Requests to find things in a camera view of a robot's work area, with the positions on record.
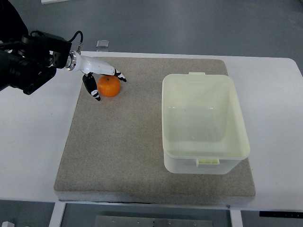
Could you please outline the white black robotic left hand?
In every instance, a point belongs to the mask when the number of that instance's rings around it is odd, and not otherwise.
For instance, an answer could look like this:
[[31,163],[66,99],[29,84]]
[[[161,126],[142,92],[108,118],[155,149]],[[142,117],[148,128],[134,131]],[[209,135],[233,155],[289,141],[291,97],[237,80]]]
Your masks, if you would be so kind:
[[97,83],[93,74],[116,76],[119,80],[126,82],[125,76],[113,66],[109,65],[103,60],[82,56],[76,51],[70,51],[66,66],[66,71],[76,72],[81,71],[84,73],[82,81],[88,93],[96,100],[100,101],[101,98],[98,93]]

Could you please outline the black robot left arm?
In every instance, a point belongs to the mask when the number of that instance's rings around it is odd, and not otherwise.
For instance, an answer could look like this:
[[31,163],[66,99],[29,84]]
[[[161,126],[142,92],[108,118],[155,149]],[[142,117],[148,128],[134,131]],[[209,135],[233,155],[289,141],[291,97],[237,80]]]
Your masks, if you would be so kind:
[[20,41],[1,43],[0,89],[18,88],[26,95],[38,90],[66,66],[74,39],[35,30]]

